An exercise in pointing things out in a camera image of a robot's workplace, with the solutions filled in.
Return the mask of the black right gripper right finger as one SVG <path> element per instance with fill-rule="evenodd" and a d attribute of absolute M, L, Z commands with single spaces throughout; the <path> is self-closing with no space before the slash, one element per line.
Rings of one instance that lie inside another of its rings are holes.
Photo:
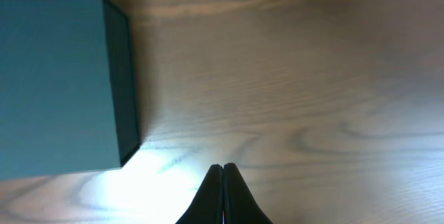
<path fill-rule="evenodd" d="M 272 224 L 234 163 L 223 167 L 223 213 L 226 224 Z"/>

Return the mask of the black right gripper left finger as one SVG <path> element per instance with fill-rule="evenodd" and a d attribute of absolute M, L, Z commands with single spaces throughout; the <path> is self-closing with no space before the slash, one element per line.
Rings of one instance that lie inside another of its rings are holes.
<path fill-rule="evenodd" d="M 222 182 L 222 167 L 219 164 L 211 165 L 190 206 L 176 224 L 222 224 Z"/>

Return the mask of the black gift box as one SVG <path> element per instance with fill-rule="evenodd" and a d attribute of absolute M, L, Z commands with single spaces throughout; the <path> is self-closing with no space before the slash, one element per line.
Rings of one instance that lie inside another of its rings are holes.
<path fill-rule="evenodd" d="M 140 144 L 128 16 L 1 0 L 1 178 L 117 169 Z"/>

